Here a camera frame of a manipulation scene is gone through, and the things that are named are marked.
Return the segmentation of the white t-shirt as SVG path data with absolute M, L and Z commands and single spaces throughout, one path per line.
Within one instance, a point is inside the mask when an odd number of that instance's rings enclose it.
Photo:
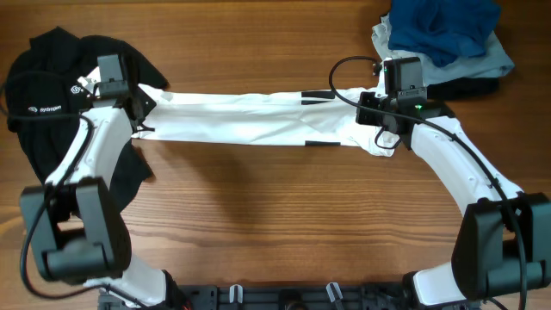
M 390 157 L 399 136 L 361 125 L 356 108 L 330 90 L 218 95 L 140 88 L 156 106 L 136 133 L 143 140 L 258 146 L 357 146 Z

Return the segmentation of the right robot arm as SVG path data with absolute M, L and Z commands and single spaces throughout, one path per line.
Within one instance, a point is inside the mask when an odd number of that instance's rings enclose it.
M 356 120 L 398 135 L 436 173 L 462 215 L 451 259 L 407 277 L 430 309 L 527 293 L 550 284 L 550 200 L 504 177 L 464 133 L 455 113 L 431 100 L 419 58 L 373 63 L 378 90 L 361 94 Z

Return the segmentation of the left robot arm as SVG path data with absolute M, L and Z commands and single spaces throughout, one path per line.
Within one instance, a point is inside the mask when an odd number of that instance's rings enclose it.
M 27 236 L 20 255 L 25 288 L 46 299 L 28 277 L 28 254 L 49 282 L 101 289 L 139 309 L 185 309 L 185 295 L 170 275 L 133 255 L 129 232 L 109 191 L 121 150 L 154 103 L 120 54 L 97 59 L 90 108 L 64 159 L 43 186 L 22 191 Z

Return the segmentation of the black folded shirt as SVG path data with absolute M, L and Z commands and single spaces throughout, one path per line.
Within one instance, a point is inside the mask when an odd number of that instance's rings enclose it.
M 427 87 L 427 97 L 431 100 L 453 101 L 476 96 L 486 96 L 499 89 L 498 77 L 461 77 L 445 83 Z

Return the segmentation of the black t-shirt with logo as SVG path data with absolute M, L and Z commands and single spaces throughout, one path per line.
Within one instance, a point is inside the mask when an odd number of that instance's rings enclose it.
M 123 40 L 89 35 L 82 38 L 55 28 L 29 40 L 9 70 L 5 90 L 11 115 L 39 116 L 76 114 L 89 102 L 77 79 L 97 67 L 97 58 L 122 54 L 135 67 L 138 81 L 164 90 L 169 86 L 164 75 L 137 49 Z M 66 155 L 77 130 L 78 120 L 7 120 L 16 133 L 35 175 L 41 183 L 57 168 Z

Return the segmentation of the dark blue folded shirt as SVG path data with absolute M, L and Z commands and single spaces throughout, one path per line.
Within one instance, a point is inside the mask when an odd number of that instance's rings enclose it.
M 388 45 L 422 53 L 437 67 L 482 57 L 500 15 L 501 7 L 491 0 L 393 0 Z

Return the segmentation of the light grey-blue folded shirt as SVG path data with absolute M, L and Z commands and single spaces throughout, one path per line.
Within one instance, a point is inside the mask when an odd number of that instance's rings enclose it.
M 389 17 L 384 15 L 381 22 L 372 27 L 371 39 L 375 51 L 382 60 L 418 57 L 423 66 L 423 80 L 426 86 L 442 84 L 458 78 L 501 78 L 509 74 L 515 67 L 494 32 L 486 41 L 485 56 L 459 57 L 444 67 L 437 67 L 423 53 L 390 49 L 388 43 L 391 32 L 392 26 Z

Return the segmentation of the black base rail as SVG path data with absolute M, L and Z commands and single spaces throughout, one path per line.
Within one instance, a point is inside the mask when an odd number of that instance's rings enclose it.
M 342 286 L 331 293 L 329 286 L 244 288 L 238 284 L 229 288 L 216 286 L 181 286 L 190 299 L 191 309 L 198 310 L 393 310 L 419 309 L 397 282 L 370 283 L 363 286 Z

